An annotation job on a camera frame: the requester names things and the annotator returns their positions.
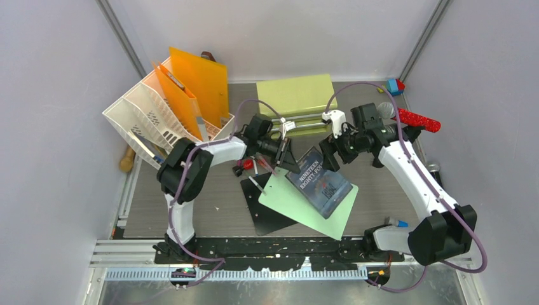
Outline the Nineteen Eighty-Four dark book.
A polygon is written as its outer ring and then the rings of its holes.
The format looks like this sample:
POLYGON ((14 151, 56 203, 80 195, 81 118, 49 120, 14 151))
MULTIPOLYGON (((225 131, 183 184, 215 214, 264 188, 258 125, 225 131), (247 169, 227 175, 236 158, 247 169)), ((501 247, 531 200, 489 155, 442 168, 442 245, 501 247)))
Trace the Nineteen Eighty-Four dark book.
POLYGON ((323 160, 322 153, 313 146, 297 161, 300 172, 288 172, 285 177, 323 218, 328 219, 353 186, 340 173, 325 169, 323 160))

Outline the thick orange binder folder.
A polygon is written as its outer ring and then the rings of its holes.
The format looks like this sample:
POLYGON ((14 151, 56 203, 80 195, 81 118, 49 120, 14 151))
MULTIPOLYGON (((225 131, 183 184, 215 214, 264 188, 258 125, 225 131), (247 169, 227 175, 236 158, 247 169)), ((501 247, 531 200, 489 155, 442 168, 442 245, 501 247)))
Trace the thick orange binder folder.
POLYGON ((153 63, 153 67, 170 108, 184 129, 198 140, 208 141, 197 98, 163 64, 153 63))

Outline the white plastic file rack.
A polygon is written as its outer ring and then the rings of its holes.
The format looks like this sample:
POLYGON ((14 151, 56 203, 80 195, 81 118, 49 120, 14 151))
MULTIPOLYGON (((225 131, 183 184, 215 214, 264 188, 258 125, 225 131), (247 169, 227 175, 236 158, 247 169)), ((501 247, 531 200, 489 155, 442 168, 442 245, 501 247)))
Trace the white plastic file rack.
POLYGON ((172 112, 154 71, 135 84, 102 114, 134 153, 155 169, 160 165, 137 141, 138 136, 168 152, 182 137, 198 141, 172 112))

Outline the Animal Farm blue book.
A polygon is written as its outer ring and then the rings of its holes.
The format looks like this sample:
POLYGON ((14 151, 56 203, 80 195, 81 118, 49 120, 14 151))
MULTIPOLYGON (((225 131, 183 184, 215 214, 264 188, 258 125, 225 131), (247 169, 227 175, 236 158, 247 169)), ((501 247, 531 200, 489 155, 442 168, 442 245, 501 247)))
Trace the Animal Farm blue book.
POLYGON ((144 138, 143 136, 139 135, 138 133, 134 133, 133 131, 129 131, 129 134, 133 136, 136 143, 141 146, 141 148, 148 153, 150 158, 157 162, 158 164, 162 164, 165 159, 167 158, 168 154, 164 148, 158 146, 157 144, 151 142, 150 140, 144 138))

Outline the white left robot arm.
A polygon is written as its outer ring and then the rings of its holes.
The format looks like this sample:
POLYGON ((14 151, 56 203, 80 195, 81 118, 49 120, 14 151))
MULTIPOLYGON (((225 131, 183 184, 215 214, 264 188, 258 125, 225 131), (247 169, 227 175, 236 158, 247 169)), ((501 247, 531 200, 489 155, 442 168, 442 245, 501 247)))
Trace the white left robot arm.
POLYGON ((272 127, 269 117, 256 114, 240 132, 225 139, 196 143, 181 138, 162 163, 156 178, 168 203, 165 243, 178 262, 187 263, 194 257, 195 247, 190 242, 195 236, 194 199, 203 189, 211 167, 262 154, 270 158, 272 167, 299 173, 290 139, 272 139, 272 127))

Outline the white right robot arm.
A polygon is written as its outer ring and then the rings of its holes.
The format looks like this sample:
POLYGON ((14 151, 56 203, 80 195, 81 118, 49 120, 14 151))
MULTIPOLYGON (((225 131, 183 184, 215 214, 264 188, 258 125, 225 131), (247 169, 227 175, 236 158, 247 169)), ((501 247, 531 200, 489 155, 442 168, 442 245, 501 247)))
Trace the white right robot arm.
POLYGON ((336 172, 337 156, 350 164, 360 153, 371 153, 373 165, 387 168, 396 178, 420 221, 414 228, 385 224, 365 230, 364 255, 378 261, 388 251, 400 252, 428 266, 467 253, 477 213, 448 195, 415 154, 413 141, 423 127, 386 125, 374 104, 355 107, 351 114, 353 122, 348 123, 343 111, 322 113, 322 121, 332 128, 319 143, 323 167, 336 172))

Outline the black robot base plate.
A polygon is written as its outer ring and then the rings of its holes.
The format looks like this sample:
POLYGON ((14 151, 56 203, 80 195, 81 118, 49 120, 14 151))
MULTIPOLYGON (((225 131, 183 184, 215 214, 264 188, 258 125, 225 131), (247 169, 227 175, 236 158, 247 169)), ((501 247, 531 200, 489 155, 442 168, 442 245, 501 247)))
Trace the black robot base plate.
POLYGON ((358 263, 402 262, 398 252, 369 253, 362 249, 360 237, 334 240, 326 237, 241 237, 194 238, 187 249, 191 257, 178 246, 164 241, 153 245, 156 264, 192 264, 210 271, 221 259, 226 271, 290 271, 310 263, 315 271, 346 271, 358 263))

